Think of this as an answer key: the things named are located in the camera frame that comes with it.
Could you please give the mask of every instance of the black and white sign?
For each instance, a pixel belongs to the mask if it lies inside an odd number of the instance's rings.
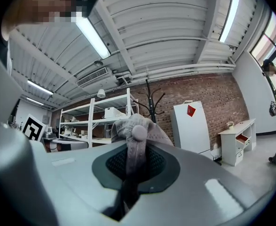
[[[45,127],[45,124],[29,114],[23,128],[23,133],[29,138],[29,140],[40,141],[45,131]]]

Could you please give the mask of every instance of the coat rack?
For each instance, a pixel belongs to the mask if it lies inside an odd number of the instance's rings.
[[[156,113],[156,107],[158,105],[158,103],[160,102],[160,100],[163,98],[163,96],[165,95],[165,93],[163,93],[160,97],[160,99],[156,102],[156,104],[154,105],[153,103],[153,94],[155,92],[157,92],[158,90],[160,90],[161,88],[156,89],[155,91],[153,91],[152,93],[150,93],[150,87],[149,87],[149,83],[148,80],[146,80],[146,84],[147,84],[147,90],[148,90],[148,94],[144,93],[144,92],[139,92],[139,94],[145,94],[148,98],[148,104],[149,104],[149,108],[146,105],[143,105],[142,103],[139,103],[138,101],[134,101],[137,104],[145,107],[148,111],[149,111],[149,115],[143,115],[143,116],[151,116],[151,120],[156,123],[156,115],[161,115],[163,113],[165,113],[165,111],[162,111],[161,113]]]

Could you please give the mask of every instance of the brick wall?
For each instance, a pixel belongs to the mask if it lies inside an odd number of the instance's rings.
[[[239,86],[232,74],[205,74],[186,76],[150,83],[151,91],[161,88],[154,95],[154,102],[159,99],[163,92],[166,95],[157,106],[157,112],[165,111],[157,115],[157,124],[173,141],[173,132],[170,120],[170,112],[173,105],[182,104],[185,100],[201,101],[203,104],[207,125],[209,129],[211,149],[215,143],[221,146],[220,136],[217,134],[227,128],[226,123],[233,121],[235,124],[249,119],[247,108],[242,97]],[[147,92],[146,84],[130,88],[131,94],[139,99],[140,103],[148,105],[148,99],[138,92]],[[120,89],[107,94],[106,98],[125,94],[126,89]],[[89,103],[90,99],[78,102],[68,108]],[[147,110],[140,106],[140,114],[147,114]],[[59,118],[60,111],[53,112],[51,125],[55,126],[56,118]]]

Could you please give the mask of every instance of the ceiling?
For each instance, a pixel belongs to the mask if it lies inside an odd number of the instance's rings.
[[[130,85],[144,80],[145,71],[159,80],[191,70],[194,74],[233,70],[219,71],[217,66],[231,64],[229,57],[244,39],[257,3],[240,0],[225,43],[218,38],[230,0],[99,0],[89,19],[112,54],[102,60],[103,66],[113,73],[125,72]],[[74,23],[21,25],[11,33],[10,49],[13,77],[25,97],[52,110],[90,96],[76,82],[99,69],[94,61],[101,58]],[[193,68],[183,71],[186,65]],[[117,75],[110,76],[118,81]],[[28,79],[54,94],[49,97],[29,86]]]

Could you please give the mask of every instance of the fluorescent light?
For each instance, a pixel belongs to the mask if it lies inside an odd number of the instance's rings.
[[[27,97],[27,100],[30,100],[30,101],[32,101],[32,102],[34,102],[34,103],[39,104],[39,105],[44,105],[43,103],[40,103],[40,102],[38,102],[38,101],[36,101],[36,100],[33,100],[33,99],[30,99],[30,98],[28,98],[28,97]]]
[[[28,80],[27,83],[30,84],[30,85],[32,85],[32,86],[34,86],[35,88],[38,88],[38,89],[40,89],[40,90],[46,92],[46,93],[49,94],[49,95],[53,95],[53,92],[51,92],[50,90],[44,89],[43,87],[37,85],[36,83],[33,83],[33,82],[30,81],[30,80]]]
[[[222,43],[224,43],[224,41],[227,39],[227,36],[230,32],[230,29],[232,27],[232,24],[234,22],[234,18],[237,12],[238,4],[239,4],[239,0],[231,0],[228,18],[226,19],[225,25],[221,32],[221,36],[219,38],[219,41]]]
[[[110,56],[110,52],[101,40],[97,31],[87,18],[76,18],[76,25],[81,30],[83,35],[89,40],[90,44],[94,47],[96,52],[102,59]]]

